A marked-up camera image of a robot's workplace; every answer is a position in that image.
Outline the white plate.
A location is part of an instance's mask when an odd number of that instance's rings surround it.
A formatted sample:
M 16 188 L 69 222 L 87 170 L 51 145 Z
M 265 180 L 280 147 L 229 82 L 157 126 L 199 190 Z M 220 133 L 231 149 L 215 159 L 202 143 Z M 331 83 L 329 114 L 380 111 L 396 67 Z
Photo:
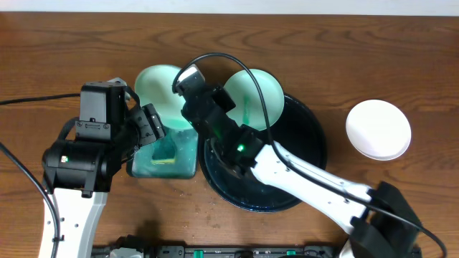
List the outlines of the white plate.
M 383 100 L 365 100 L 355 105 L 346 118 L 346 134 L 358 152 L 377 161 L 399 158 L 412 139 L 406 115 Z

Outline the mint plate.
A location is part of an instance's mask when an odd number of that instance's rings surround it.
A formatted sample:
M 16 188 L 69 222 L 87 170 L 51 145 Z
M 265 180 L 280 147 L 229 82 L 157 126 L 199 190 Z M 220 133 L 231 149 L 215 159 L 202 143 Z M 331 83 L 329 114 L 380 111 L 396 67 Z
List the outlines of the mint plate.
M 152 104 L 163 125 L 172 130 L 190 130 L 191 124 L 182 116 L 185 99 L 171 89 L 179 67 L 158 64 L 142 70 L 135 81 L 135 92 L 141 106 Z
M 273 125 L 281 116 L 284 108 L 284 92 L 280 83 L 270 73 L 251 69 L 255 79 L 259 83 L 265 106 L 268 112 L 268 120 Z M 236 107 L 227 112 L 238 125 L 245 124 L 256 130 L 265 130 L 265 117 L 262 111 L 260 96 L 255 83 L 246 71 L 241 70 L 231 76 L 224 85 Z

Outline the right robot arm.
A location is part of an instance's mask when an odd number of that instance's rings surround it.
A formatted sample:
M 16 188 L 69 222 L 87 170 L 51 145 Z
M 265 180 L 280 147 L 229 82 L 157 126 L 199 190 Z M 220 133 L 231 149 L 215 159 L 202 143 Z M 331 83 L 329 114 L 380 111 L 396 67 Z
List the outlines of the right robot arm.
M 270 133 L 239 126 L 227 112 L 235 103 L 222 87 L 180 90 L 182 115 L 228 174 L 279 188 L 318 209 L 348 235 L 354 257 L 407 257 L 422 229 L 401 192 L 382 181 L 376 189 L 343 180 L 306 162 Z

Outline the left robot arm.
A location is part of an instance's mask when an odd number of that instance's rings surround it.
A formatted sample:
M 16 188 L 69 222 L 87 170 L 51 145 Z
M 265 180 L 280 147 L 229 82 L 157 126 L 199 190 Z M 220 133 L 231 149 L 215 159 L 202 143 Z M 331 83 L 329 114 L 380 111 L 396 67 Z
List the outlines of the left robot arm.
M 89 257 L 113 176 L 124 160 L 165 132 L 152 104 L 82 104 L 42 157 L 52 210 L 40 257 Z

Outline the green yellow sponge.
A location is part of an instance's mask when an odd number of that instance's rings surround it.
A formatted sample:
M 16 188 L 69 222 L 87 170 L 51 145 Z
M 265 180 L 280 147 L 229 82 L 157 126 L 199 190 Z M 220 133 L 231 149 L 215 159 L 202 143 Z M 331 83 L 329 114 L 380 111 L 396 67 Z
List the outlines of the green yellow sponge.
M 154 165 L 173 164 L 176 162 L 176 144 L 170 138 L 164 138 L 153 144 L 151 163 Z

